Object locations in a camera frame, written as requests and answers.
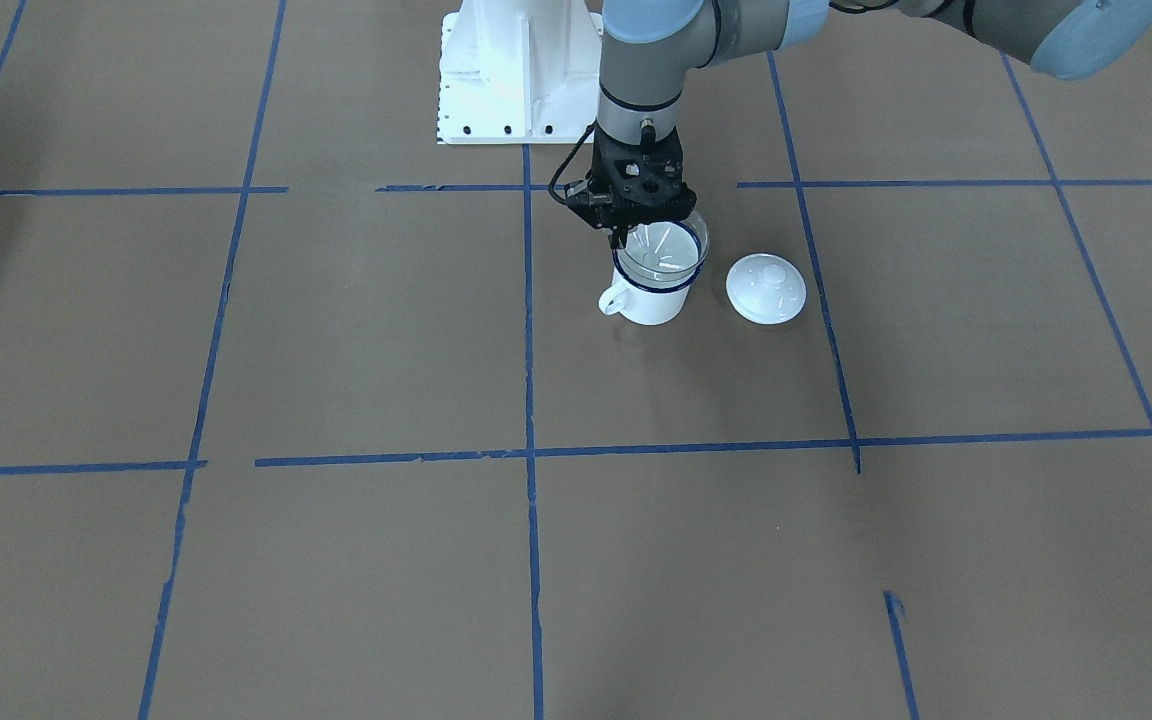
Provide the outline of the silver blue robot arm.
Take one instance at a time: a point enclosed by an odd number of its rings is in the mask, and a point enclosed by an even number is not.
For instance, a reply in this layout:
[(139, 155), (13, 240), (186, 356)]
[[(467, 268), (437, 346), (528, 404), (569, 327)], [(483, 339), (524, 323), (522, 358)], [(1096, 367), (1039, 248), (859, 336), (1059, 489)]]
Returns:
[(677, 128), (687, 74), (808, 41), (831, 13), (890, 8), (1066, 81), (1115, 63), (1152, 26), (1152, 1), (607, 1), (599, 99), (581, 135), (591, 164), (570, 183), (550, 179), (550, 197), (613, 250), (641, 225), (685, 220), (698, 202)]

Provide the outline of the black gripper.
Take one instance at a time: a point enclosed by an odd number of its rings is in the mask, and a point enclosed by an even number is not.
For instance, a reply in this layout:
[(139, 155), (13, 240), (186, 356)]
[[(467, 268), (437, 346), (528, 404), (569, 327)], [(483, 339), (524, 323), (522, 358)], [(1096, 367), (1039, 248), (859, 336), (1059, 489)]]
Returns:
[(636, 225), (677, 222), (695, 209), (698, 196), (684, 181), (684, 149), (676, 129), (659, 138), (646, 127), (641, 143), (622, 143), (590, 124), (566, 165), (588, 138), (593, 138), (591, 167), (584, 179), (564, 184), (564, 206), (594, 232), (607, 234), (611, 250), (626, 249)]

